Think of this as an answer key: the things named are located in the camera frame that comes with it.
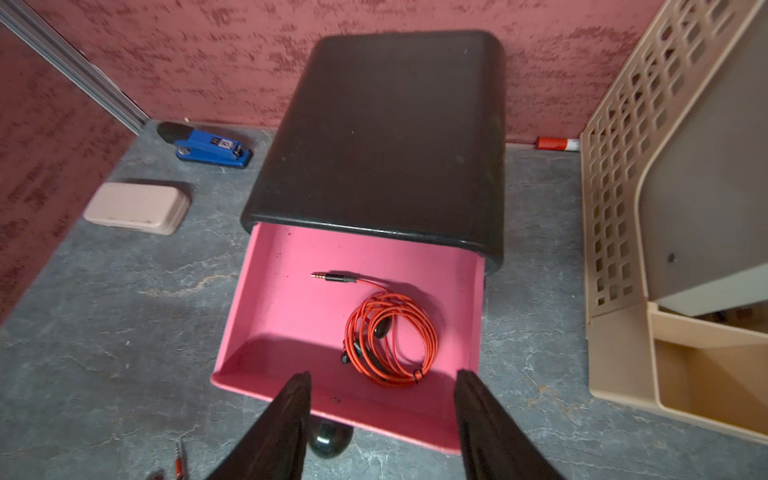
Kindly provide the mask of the red earphones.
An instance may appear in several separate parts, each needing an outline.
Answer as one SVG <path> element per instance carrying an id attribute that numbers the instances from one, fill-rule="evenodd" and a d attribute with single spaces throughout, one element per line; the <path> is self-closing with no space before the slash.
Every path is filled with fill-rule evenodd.
<path id="1" fill-rule="evenodd" d="M 185 447 L 183 440 L 179 439 L 175 444 L 175 460 L 173 472 L 168 474 L 164 469 L 156 469 L 146 476 L 146 480 L 187 480 L 187 462 L 185 458 Z"/>
<path id="2" fill-rule="evenodd" d="M 388 388 L 415 386 L 431 371 L 439 353 L 439 335 L 427 311 L 413 298 L 367 277 L 331 272 L 313 272 L 311 277 L 326 282 L 362 284 L 373 289 L 347 318 L 342 363 Z M 419 340 L 420 360 L 411 359 L 401 351 L 401 326 Z"/>

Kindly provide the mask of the pink drawer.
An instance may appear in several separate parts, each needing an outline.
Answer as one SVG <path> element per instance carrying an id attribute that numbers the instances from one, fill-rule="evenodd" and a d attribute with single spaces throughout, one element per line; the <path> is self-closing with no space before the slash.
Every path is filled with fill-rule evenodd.
<path id="1" fill-rule="evenodd" d="M 456 454 L 454 385 L 479 364 L 484 267 L 454 247 L 258 225 L 212 383 L 271 400 L 306 371 L 315 415 Z M 415 386 L 377 385 L 341 360 L 347 318 L 378 285 L 414 299 L 437 329 L 436 361 Z"/>

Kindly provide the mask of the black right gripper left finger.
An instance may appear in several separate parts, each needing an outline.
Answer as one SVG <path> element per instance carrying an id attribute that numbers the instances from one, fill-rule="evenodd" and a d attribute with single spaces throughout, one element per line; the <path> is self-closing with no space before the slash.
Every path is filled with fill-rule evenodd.
<path id="1" fill-rule="evenodd" d="M 307 450 L 311 375 L 293 375 L 211 479 L 299 479 Z"/>

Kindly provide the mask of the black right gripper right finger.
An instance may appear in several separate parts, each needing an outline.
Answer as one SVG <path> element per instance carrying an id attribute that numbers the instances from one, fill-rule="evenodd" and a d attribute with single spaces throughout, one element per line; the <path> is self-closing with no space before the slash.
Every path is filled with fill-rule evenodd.
<path id="1" fill-rule="evenodd" d="M 454 404 L 468 479 L 560 479 L 476 373 L 460 370 Z"/>

